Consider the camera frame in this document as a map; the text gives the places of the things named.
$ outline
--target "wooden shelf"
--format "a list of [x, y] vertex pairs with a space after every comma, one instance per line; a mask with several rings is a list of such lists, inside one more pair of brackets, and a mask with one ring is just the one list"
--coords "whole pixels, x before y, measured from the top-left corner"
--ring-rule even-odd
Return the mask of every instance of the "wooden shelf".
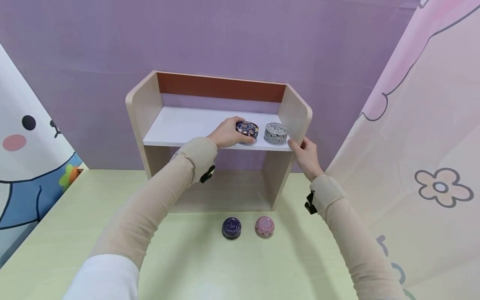
[[216, 170], [205, 183], [186, 190], [172, 212], [269, 211], [262, 173], [251, 170]]
[[[277, 102], [280, 106], [276, 114], [168, 107], [162, 93]], [[312, 109], [288, 84], [170, 72], [151, 72], [125, 102], [148, 178], [170, 161], [171, 147], [207, 136], [226, 118], [240, 116], [260, 128], [256, 143], [230, 149], [268, 151], [262, 170], [217, 170], [207, 182], [196, 183], [183, 193], [172, 208], [177, 212], [274, 210], [295, 156], [286, 143], [267, 143], [265, 126], [282, 123], [288, 137], [300, 143], [312, 119]]]
[[254, 144], [236, 144], [229, 149], [291, 151], [287, 143], [275, 145], [264, 139], [268, 123], [281, 123], [277, 114], [168, 106], [162, 108], [153, 122], [144, 137], [144, 145], [181, 147], [194, 137], [209, 135], [223, 120], [234, 116], [257, 124], [260, 131]]

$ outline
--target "tabletop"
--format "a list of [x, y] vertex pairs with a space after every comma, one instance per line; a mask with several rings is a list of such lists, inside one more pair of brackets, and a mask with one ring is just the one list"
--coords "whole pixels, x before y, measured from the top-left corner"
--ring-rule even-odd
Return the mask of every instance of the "tabletop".
[[[134, 170], [85, 170], [0, 269], [3, 300], [61, 299], [115, 211], [146, 181]], [[309, 182], [290, 174], [276, 211], [171, 213], [152, 239], [139, 299], [357, 299], [328, 227], [304, 208]], [[257, 218], [275, 232], [261, 239]], [[236, 240], [223, 221], [242, 223]]]

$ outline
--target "shelf board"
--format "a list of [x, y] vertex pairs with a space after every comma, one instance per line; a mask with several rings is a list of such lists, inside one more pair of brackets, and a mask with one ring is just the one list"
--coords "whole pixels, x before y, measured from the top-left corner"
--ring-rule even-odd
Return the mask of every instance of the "shelf board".
[[181, 147], [194, 137], [209, 135], [223, 120], [234, 116], [257, 124], [260, 131], [254, 144], [236, 144], [228, 149], [291, 151], [287, 143], [274, 145], [264, 140], [266, 124], [281, 123], [276, 114], [169, 106], [162, 108], [143, 143], [145, 146]]

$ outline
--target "cartoon bunny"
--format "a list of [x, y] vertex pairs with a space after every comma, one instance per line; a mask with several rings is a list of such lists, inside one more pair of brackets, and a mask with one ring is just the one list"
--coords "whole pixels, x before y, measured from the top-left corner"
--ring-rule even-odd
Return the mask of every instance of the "cartoon bunny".
[[1, 46], [0, 143], [1, 257], [16, 239], [7, 231], [41, 220], [81, 164]]

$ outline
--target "hand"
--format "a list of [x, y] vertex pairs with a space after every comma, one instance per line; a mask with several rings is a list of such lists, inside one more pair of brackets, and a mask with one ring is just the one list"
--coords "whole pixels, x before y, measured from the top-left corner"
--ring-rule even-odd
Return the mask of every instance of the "hand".
[[235, 129], [235, 125], [240, 121], [245, 121], [245, 119], [240, 117], [226, 119], [207, 138], [214, 142], [218, 148], [226, 148], [238, 143], [253, 144], [255, 142], [254, 138], [243, 135]]
[[298, 145], [294, 140], [288, 140], [288, 145], [295, 153], [301, 170], [310, 182], [324, 174], [318, 163], [317, 145], [314, 142], [305, 137], [301, 145]]

